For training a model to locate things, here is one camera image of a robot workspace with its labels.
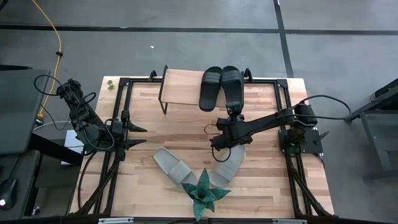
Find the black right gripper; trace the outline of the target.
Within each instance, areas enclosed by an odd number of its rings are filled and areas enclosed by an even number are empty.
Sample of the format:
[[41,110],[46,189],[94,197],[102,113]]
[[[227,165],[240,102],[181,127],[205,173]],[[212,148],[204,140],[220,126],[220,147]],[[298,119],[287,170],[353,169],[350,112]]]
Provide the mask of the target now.
[[226,110],[229,114],[230,122],[244,121],[244,115],[241,113],[243,106],[240,101],[232,101],[226,104]]

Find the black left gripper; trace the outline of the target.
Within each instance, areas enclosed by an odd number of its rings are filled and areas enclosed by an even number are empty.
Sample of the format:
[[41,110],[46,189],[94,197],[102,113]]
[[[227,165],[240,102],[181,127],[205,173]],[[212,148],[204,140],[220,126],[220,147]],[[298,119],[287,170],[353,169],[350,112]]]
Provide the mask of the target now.
[[122,135],[121,135],[121,149],[119,151],[119,160],[124,161],[126,150],[129,150],[131,147],[136,146],[138,144],[146,142],[145,139],[127,139],[128,132],[147,132],[146,129],[136,126],[130,121],[130,113],[129,110],[122,110],[121,112],[121,122],[122,122]]

